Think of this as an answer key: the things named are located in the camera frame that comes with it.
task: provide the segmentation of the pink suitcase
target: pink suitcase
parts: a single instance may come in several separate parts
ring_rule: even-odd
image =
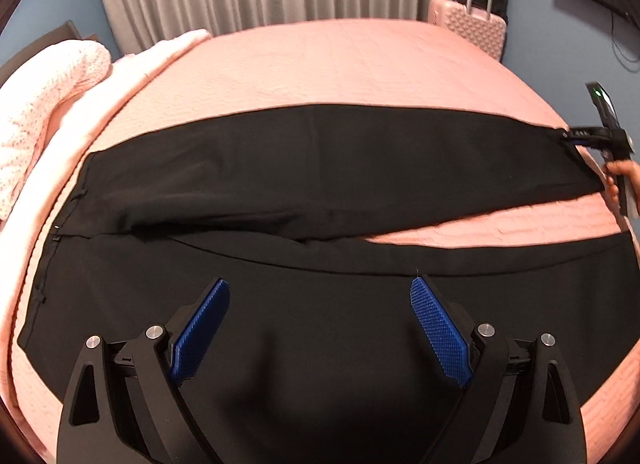
[[[465,7],[453,0],[431,0],[427,21],[448,28],[500,61],[507,24],[497,14],[491,14],[494,0],[487,1],[486,11],[472,7],[471,1],[466,0]]]

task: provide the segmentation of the black fabric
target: black fabric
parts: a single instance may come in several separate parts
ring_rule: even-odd
[[[59,233],[189,224],[382,234],[601,191],[557,130],[424,108],[309,105],[197,121],[93,154]]]
[[[272,258],[311,250],[312,268],[243,260],[252,237]],[[411,310],[416,270],[431,274],[476,321],[517,338],[553,333],[583,403],[640,337],[640,280],[628,235],[469,250],[364,240],[322,242],[317,250],[239,232],[178,240],[60,238],[38,275],[46,301],[20,345],[61,399],[87,337],[134,338],[197,298],[213,276],[227,279],[229,313],[196,378],[181,389],[225,464],[418,462],[457,390]],[[329,270],[318,269],[325,260]],[[350,263],[360,274],[330,272]]]
[[[640,337],[634,247],[344,237],[597,190],[590,173],[553,130],[464,112],[319,105],[146,134],[85,162],[18,344],[61,399],[87,337],[134,338],[219,276],[231,306],[181,392],[225,464],[415,464],[459,394],[411,309],[418,272],[507,336],[553,333],[585,402]]]

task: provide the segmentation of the headboard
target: headboard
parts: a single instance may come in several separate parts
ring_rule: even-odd
[[[7,61],[7,63],[0,66],[0,87],[11,77],[11,74],[41,50],[46,49],[49,45],[55,45],[65,40],[82,40],[76,26],[71,20],[67,20],[64,24],[60,25],[60,27],[50,30],[47,34],[28,44]]]

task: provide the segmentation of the metal screw head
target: metal screw head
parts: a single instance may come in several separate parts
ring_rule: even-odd
[[[482,323],[482,325],[478,326],[478,334],[485,338],[490,338],[495,334],[495,328],[489,323]]]
[[[556,338],[554,338],[551,334],[543,334],[540,336],[540,341],[545,344],[547,347],[552,347],[556,344]]]
[[[100,337],[99,336],[91,336],[86,341],[86,346],[87,346],[87,348],[90,348],[90,349],[95,349],[99,344],[100,344]]]
[[[149,339],[159,338],[164,332],[164,329],[159,325],[153,325],[146,330],[146,337]]]

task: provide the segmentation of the blue gripper pad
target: blue gripper pad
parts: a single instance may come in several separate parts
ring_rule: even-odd
[[[196,375],[229,308],[229,284],[218,280],[174,345],[170,379],[176,384]]]
[[[445,375],[466,386],[472,377],[468,345],[423,278],[411,283],[411,306]]]

